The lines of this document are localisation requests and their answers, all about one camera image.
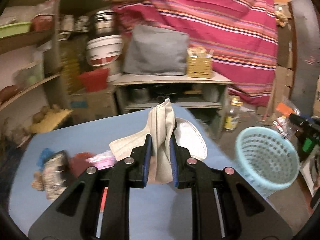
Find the low wooden cabinet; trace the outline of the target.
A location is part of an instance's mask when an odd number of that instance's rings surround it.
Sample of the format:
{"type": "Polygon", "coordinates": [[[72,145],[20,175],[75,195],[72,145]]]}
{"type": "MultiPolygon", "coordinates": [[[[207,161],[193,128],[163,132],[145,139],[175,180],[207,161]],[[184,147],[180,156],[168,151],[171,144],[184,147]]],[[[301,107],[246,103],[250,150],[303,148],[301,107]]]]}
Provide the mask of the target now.
{"type": "Polygon", "coordinates": [[[121,114],[152,108],[169,98],[207,125],[212,139],[221,135],[231,84],[230,79],[216,72],[210,79],[124,74],[114,83],[121,114]]]}

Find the clear plastic wrapper orange edge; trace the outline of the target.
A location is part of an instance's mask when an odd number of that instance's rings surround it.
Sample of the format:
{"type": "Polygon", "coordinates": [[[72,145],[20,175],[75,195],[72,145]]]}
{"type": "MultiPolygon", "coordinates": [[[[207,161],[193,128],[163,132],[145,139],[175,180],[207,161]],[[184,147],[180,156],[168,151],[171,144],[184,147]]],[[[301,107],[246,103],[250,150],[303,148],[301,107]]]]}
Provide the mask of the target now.
{"type": "Polygon", "coordinates": [[[290,140],[298,131],[298,127],[290,121],[289,117],[291,114],[301,115],[300,110],[287,97],[283,96],[281,102],[276,103],[274,114],[273,128],[285,140],[290,140]]]}

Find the wooden wall shelf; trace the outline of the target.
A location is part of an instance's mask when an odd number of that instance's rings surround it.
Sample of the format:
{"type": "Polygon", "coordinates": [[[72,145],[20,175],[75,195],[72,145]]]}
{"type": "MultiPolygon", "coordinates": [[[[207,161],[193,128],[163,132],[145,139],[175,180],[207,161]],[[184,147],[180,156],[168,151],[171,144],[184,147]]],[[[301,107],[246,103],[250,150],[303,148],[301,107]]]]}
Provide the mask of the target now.
{"type": "Polygon", "coordinates": [[[60,0],[1,0],[1,26],[31,22],[28,33],[1,38],[1,127],[9,135],[28,132],[46,106],[68,107],[59,56],[59,5],[60,0]],[[35,61],[43,62],[44,79],[20,89],[14,72],[35,61]]]}

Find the light blue plastic basket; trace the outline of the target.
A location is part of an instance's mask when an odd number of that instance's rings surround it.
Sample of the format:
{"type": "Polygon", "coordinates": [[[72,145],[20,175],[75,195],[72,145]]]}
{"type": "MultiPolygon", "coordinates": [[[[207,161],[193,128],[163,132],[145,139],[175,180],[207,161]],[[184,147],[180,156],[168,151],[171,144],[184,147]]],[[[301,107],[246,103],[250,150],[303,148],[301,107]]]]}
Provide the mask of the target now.
{"type": "Polygon", "coordinates": [[[287,189],[299,174],[299,156],[291,142],[260,126],[242,130],[235,141],[236,169],[264,198],[287,189]]]}

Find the yellow egg tray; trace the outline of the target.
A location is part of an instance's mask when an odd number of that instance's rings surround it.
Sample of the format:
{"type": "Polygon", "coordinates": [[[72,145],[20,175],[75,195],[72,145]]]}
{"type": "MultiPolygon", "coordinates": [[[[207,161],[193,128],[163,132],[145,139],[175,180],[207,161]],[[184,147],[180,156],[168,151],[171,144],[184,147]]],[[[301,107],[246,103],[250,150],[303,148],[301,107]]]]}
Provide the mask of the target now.
{"type": "Polygon", "coordinates": [[[51,132],[61,127],[71,114],[72,110],[70,109],[62,109],[59,112],[50,109],[41,122],[30,125],[30,131],[32,134],[51,132]]]}

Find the dark red paper cup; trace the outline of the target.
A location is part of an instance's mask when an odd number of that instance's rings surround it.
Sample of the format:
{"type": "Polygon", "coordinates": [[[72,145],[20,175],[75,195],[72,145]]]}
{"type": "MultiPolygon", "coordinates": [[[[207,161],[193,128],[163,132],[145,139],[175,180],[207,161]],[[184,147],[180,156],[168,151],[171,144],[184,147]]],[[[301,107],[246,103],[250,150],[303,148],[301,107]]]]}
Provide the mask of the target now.
{"type": "Polygon", "coordinates": [[[93,157],[94,154],[89,152],[77,153],[75,156],[71,157],[69,160],[69,167],[72,175],[75,178],[78,178],[82,172],[86,171],[88,167],[91,166],[91,163],[86,160],[93,157]]]}

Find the cardboard box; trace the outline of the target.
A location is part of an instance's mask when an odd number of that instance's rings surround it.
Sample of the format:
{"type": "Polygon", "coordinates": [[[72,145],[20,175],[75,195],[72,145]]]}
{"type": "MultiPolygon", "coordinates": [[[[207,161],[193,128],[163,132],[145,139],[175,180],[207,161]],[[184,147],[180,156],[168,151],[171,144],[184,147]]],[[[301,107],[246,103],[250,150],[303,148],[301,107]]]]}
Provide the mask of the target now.
{"type": "Polygon", "coordinates": [[[118,115],[113,88],[90,93],[79,90],[69,95],[69,104],[75,124],[118,115]]]}

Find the large oil jug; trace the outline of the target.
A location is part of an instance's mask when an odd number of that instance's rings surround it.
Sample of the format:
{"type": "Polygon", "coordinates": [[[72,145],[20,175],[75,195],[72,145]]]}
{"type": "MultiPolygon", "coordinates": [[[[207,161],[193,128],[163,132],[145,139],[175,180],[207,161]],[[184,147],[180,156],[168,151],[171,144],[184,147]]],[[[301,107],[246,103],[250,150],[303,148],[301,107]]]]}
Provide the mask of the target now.
{"type": "Polygon", "coordinates": [[[80,64],[75,50],[67,40],[59,41],[60,66],[62,77],[66,83],[68,94],[73,94],[82,88],[78,79],[80,75],[80,64]]]}

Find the pink snack wrapper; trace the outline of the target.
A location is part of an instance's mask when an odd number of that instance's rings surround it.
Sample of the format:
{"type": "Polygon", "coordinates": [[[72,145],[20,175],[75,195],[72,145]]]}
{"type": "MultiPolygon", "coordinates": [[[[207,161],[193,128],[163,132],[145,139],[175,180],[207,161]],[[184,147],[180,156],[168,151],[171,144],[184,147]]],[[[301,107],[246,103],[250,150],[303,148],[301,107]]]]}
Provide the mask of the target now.
{"type": "Polygon", "coordinates": [[[87,158],[86,162],[96,167],[98,170],[103,170],[112,167],[117,161],[111,151],[106,151],[87,158]]]}

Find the blue plastic glove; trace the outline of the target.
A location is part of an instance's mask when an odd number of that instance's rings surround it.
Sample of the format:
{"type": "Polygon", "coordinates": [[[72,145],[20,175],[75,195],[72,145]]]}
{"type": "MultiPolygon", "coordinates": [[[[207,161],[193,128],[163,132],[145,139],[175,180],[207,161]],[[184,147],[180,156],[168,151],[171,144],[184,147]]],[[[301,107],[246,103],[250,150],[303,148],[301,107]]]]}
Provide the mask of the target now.
{"type": "Polygon", "coordinates": [[[40,156],[39,156],[39,158],[38,158],[38,161],[37,161],[37,163],[36,163],[36,165],[39,167],[40,170],[43,169],[43,167],[44,167],[47,159],[51,158],[54,154],[55,154],[55,152],[52,151],[52,150],[49,149],[49,148],[45,148],[45,149],[41,152],[41,154],[40,154],[40,156]]]}

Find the black white snack bag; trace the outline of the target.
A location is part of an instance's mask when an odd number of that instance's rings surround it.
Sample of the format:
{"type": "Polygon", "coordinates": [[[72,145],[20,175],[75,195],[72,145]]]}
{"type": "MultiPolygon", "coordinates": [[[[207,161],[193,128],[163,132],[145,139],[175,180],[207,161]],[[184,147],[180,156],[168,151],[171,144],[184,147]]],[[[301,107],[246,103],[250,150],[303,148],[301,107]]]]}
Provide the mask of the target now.
{"type": "Polygon", "coordinates": [[[67,189],[69,175],[69,161],[65,151],[54,153],[45,161],[42,179],[48,200],[56,200],[67,189]]]}

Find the red plastic wrapper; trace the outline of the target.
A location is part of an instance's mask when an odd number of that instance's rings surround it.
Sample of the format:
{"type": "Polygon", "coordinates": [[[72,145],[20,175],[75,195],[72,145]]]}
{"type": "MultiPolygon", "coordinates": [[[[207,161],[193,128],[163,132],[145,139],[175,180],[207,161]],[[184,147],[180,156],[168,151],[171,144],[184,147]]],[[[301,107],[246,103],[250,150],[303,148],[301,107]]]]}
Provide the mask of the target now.
{"type": "Polygon", "coordinates": [[[106,203],[106,197],[107,197],[107,191],[108,191],[108,188],[107,187],[104,188],[103,196],[102,196],[101,204],[100,204],[100,212],[104,212],[105,203],[106,203]]]}

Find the white face mask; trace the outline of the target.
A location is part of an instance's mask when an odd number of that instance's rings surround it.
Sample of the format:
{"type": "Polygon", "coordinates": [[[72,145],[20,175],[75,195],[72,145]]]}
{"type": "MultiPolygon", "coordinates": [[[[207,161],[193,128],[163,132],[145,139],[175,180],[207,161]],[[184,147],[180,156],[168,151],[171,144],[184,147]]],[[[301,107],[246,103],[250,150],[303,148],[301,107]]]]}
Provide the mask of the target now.
{"type": "Polygon", "coordinates": [[[165,99],[149,111],[143,130],[109,144],[115,159],[120,161],[129,157],[134,148],[144,145],[148,134],[152,137],[148,184],[166,184],[173,181],[170,160],[172,135],[179,146],[189,150],[191,157],[200,161],[207,158],[207,146],[199,130],[188,120],[175,118],[170,100],[165,99]]]}

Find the yellow oil bottle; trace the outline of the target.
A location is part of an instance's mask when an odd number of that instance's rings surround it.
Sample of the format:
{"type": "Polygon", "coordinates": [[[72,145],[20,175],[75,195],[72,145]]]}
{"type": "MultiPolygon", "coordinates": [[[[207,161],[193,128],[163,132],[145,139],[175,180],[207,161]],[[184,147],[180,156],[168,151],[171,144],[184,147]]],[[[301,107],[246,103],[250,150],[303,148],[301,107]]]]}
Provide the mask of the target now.
{"type": "Polygon", "coordinates": [[[239,123],[240,108],[243,102],[239,96],[231,96],[228,101],[225,123],[223,129],[227,132],[234,131],[239,123]]]}

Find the brown paper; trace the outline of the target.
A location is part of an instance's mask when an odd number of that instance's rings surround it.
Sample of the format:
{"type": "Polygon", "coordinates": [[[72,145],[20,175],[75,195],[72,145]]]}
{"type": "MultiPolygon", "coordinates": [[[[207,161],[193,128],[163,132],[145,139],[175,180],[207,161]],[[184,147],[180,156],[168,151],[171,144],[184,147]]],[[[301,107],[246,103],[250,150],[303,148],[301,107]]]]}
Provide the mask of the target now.
{"type": "Polygon", "coordinates": [[[43,178],[42,173],[40,171],[36,171],[33,175],[34,179],[31,184],[31,187],[33,189],[36,189],[37,191],[44,191],[44,184],[43,184],[43,178]]]}

